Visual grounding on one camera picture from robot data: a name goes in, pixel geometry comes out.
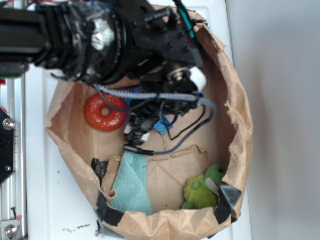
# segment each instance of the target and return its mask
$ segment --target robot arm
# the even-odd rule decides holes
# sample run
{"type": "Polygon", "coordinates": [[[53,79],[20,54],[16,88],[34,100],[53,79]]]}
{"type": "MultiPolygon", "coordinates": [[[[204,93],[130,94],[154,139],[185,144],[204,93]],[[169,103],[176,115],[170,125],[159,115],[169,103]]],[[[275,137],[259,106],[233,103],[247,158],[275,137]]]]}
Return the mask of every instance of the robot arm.
{"type": "Polygon", "coordinates": [[[178,14],[154,10],[146,0],[38,2],[35,11],[0,8],[0,76],[20,76],[35,64],[60,69],[62,75],[55,77],[92,86],[102,97],[105,92],[133,99],[126,110],[133,115],[124,148],[153,155],[136,145],[163,115],[177,119],[198,102],[212,108],[207,122],[215,112],[213,103],[197,95],[206,84],[203,62],[188,12],[176,4],[178,14]],[[144,93],[126,96],[105,87],[124,76],[140,80],[144,93]]]}

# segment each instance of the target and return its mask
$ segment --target bracket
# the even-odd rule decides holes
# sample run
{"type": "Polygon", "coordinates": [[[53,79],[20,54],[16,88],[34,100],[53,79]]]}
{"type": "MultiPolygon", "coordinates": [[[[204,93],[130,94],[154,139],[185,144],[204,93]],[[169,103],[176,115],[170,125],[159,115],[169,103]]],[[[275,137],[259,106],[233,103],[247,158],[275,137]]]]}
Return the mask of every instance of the bracket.
{"type": "Polygon", "coordinates": [[[0,185],[14,172],[16,123],[0,109],[0,185]]]}

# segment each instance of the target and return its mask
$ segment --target white wall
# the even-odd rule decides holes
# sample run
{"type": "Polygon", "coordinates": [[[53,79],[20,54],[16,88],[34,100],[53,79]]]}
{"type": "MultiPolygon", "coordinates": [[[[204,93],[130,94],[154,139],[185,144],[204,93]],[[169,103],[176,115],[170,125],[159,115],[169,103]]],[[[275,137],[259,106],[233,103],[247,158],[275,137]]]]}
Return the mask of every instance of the white wall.
{"type": "Polygon", "coordinates": [[[254,240],[320,239],[320,1],[227,0],[251,102],[254,240]]]}

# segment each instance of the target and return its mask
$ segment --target white surface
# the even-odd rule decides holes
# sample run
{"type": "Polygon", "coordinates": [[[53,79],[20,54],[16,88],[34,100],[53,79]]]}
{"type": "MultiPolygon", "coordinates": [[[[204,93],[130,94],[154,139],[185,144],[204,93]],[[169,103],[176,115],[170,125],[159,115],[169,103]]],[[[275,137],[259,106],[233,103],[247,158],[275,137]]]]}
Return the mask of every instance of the white surface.
{"type": "MultiPolygon", "coordinates": [[[[225,1],[190,0],[186,3],[189,9],[197,10],[210,20],[209,26],[214,26],[211,27],[213,32],[229,46],[226,51],[231,58],[225,1]]],[[[165,5],[166,2],[159,1],[158,4],[165,5]]],[[[29,239],[111,240],[113,238],[107,236],[95,237],[96,214],[62,160],[57,146],[44,131],[44,120],[57,83],[57,80],[51,79],[43,70],[34,67],[27,75],[26,158],[29,239]]],[[[214,239],[252,239],[247,196],[238,222],[218,233],[214,239]]]]}
{"type": "Polygon", "coordinates": [[[320,1],[228,0],[235,67],[255,125],[254,240],[320,237],[320,1]]]}

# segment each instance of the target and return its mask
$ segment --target black tape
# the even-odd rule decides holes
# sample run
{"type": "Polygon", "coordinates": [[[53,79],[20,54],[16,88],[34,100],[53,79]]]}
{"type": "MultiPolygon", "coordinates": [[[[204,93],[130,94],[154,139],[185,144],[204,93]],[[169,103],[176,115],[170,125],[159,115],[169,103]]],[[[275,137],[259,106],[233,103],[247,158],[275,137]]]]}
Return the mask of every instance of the black tape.
{"type": "Polygon", "coordinates": [[[99,161],[96,158],[92,159],[91,167],[100,179],[100,186],[102,186],[102,181],[107,173],[108,163],[108,161],[99,161]]]}
{"type": "Polygon", "coordinates": [[[219,190],[220,202],[214,214],[219,224],[224,223],[231,215],[242,192],[228,183],[222,182],[219,190]]]}
{"type": "Polygon", "coordinates": [[[124,212],[109,207],[107,200],[101,192],[98,197],[97,206],[98,209],[96,212],[98,213],[99,217],[111,226],[117,227],[125,215],[124,212]]]}
{"type": "Polygon", "coordinates": [[[236,221],[238,221],[238,219],[237,219],[237,218],[235,218],[235,217],[231,217],[231,223],[232,223],[232,224],[234,224],[236,221]]]}

